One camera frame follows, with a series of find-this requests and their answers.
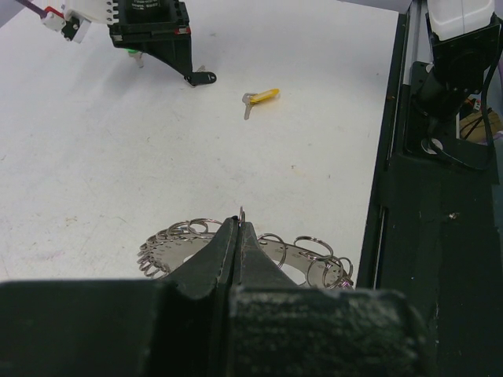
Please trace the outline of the key with black tag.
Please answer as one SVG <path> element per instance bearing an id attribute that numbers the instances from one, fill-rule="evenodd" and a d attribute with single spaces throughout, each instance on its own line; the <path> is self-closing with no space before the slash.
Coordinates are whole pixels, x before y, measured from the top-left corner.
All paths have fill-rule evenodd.
<path id="1" fill-rule="evenodd" d="M 191 87 L 210 85 L 217 81 L 217 76 L 214 72 L 207 71 L 205 66 L 201 66 L 197 71 L 184 77 L 184 80 Z"/>

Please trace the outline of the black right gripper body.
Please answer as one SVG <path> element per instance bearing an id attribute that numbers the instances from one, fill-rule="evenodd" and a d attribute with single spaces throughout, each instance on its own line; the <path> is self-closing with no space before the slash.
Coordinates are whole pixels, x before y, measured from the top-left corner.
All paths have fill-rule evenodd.
<path id="1" fill-rule="evenodd" d="M 158 49 L 192 52 L 189 14 L 183 1 L 118 1 L 118 4 L 118 22 L 108 26 L 114 47 L 134 49 L 152 57 Z"/>

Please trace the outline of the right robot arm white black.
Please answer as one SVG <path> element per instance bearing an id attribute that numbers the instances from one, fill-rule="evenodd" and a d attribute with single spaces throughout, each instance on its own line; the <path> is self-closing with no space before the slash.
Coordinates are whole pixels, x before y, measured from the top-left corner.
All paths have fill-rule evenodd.
<path id="1" fill-rule="evenodd" d="M 194 71 L 189 16 L 182 1 L 108 1 L 109 35 L 116 48 L 146 53 L 167 64 L 191 86 L 215 83 L 210 71 Z M 434 136 L 454 119 L 472 94 L 485 101 L 502 54 L 502 20 L 492 1 L 365 1 L 365 6 L 408 14 L 425 8 L 432 69 L 413 104 L 427 122 L 418 134 L 440 159 L 469 168 L 443 151 Z"/>

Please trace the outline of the metal disc with keyrings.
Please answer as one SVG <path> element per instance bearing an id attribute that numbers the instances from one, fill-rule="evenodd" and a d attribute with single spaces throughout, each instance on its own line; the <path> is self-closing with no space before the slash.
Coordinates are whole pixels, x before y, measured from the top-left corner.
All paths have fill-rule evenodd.
<path id="1" fill-rule="evenodd" d="M 149 279 L 170 275 L 209 245 L 221 224 L 210 218 L 194 218 L 161 229 L 139 247 L 139 270 Z M 298 287 L 354 288 L 351 260 L 336 256 L 328 243 L 313 236 L 297 236 L 288 243 L 277 234 L 257 236 L 249 229 L 241 235 L 236 263 L 242 277 L 257 282 L 288 278 Z"/>

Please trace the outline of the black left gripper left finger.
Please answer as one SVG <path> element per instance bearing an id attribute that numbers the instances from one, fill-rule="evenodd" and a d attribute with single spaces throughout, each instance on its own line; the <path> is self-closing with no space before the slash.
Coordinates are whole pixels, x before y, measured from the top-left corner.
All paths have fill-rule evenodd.
<path id="1" fill-rule="evenodd" d="M 238 236 L 237 217 L 227 218 L 213 239 L 167 277 L 179 291 L 213 291 L 229 275 Z"/>

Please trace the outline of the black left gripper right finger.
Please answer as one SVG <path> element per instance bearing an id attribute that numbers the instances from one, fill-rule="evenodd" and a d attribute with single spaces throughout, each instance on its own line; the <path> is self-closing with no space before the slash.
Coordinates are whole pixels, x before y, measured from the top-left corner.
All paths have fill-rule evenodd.
<path id="1" fill-rule="evenodd" d="M 235 284 L 246 288 L 286 289 L 297 285 L 259 245 L 251 222 L 240 225 L 235 251 Z"/>

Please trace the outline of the small metal keyring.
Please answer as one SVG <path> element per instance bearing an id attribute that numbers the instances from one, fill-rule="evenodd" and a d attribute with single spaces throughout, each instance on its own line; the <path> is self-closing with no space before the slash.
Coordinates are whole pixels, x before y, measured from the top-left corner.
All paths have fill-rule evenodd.
<path id="1" fill-rule="evenodd" d="M 239 212 L 239 216 L 238 216 L 238 222 L 239 222 L 240 225 L 242 225 L 242 224 L 244 224 L 246 222 L 246 214 L 245 214 L 243 206 L 240 207 L 240 212 Z"/>

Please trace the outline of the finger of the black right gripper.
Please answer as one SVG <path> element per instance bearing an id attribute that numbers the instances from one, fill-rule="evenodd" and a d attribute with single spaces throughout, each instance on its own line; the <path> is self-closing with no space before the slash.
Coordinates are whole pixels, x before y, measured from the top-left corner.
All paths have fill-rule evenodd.
<path id="1" fill-rule="evenodd" d="M 192 80 L 193 62 L 192 53 L 188 49 L 158 49 L 155 57 L 173 68 L 183 76 L 184 80 L 192 87 L 195 86 Z"/>

